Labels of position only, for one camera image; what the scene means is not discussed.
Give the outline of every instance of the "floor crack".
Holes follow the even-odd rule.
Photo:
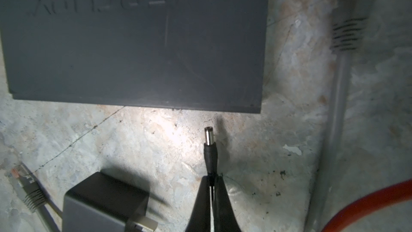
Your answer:
[[[100,126],[104,121],[106,121],[107,119],[109,119],[111,116],[113,116],[114,114],[116,114],[117,112],[121,111],[122,109],[124,109],[126,106],[122,106],[121,108],[119,108],[118,110],[116,110],[115,112],[113,112],[111,115],[109,115],[108,117],[106,117],[105,119],[103,119],[103,121],[101,121],[99,124],[93,126],[92,129],[90,129],[89,131],[85,132],[82,136],[80,136],[79,138],[77,138],[74,142],[70,143],[70,145],[68,147],[66,147],[63,151],[61,151],[59,154],[57,154],[55,157],[53,157],[52,159],[50,159],[49,161],[47,161],[46,163],[44,163],[43,165],[39,166],[38,169],[36,169],[34,172],[35,173],[37,171],[39,171],[40,169],[42,169],[45,165],[47,165],[49,162],[51,162],[52,160],[54,160],[55,158],[57,158],[58,156],[62,155],[63,152],[65,152],[68,148],[73,147],[73,145],[78,142],[80,139],[82,139],[83,137],[85,137],[85,135],[87,135],[88,133],[90,133],[91,131],[93,131],[94,129],[96,129],[98,126]]]
[[[270,70],[269,75],[267,76],[267,77],[268,77],[267,80],[266,80],[266,81],[263,81],[263,82],[264,82],[263,85],[267,85],[267,84],[269,83],[270,77],[272,76],[273,72],[275,71],[275,69],[276,69],[276,67],[277,67],[277,65],[278,65],[278,63],[279,63],[279,60],[281,59],[283,50],[285,49],[285,46],[286,46],[286,42],[288,41],[289,35],[291,34],[292,26],[293,26],[293,24],[291,24],[291,26],[289,27],[289,31],[288,31],[288,34],[287,34],[287,36],[286,36],[285,43],[283,44],[281,53],[279,54],[278,60],[277,60],[276,63],[274,64],[273,68]]]

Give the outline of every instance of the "gray device casing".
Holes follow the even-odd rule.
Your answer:
[[[14,99],[259,113],[268,0],[0,0]]]
[[[96,172],[64,195],[62,232],[141,231],[127,224],[148,201],[148,192]]]

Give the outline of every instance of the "metal plug tip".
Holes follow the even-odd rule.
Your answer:
[[[213,127],[205,127],[205,139],[206,145],[212,145],[215,142],[215,138],[213,136]]]

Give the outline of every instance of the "red cable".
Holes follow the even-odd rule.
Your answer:
[[[412,179],[391,185],[349,204],[338,212],[322,232],[340,232],[358,219],[401,201],[412,199]]]

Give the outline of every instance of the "dirty concrete surface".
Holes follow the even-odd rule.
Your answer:
[[[303,229],[327,116],[336,0],[269,0],[261,114],[15,101],[0,61],[0,230],[44,228],[5,173],[19,161],[61,209],[71,187],[103,170],[150,190],[158,231],[183,231],[213,126],[219,172],[243,231]],[[412,0],[375,0],[353,63],[344,134],[324,220],[377,189],[412,177]],[[346,231],[412,231],[412,202]],[[61,220],[54,215],[59,224]]]

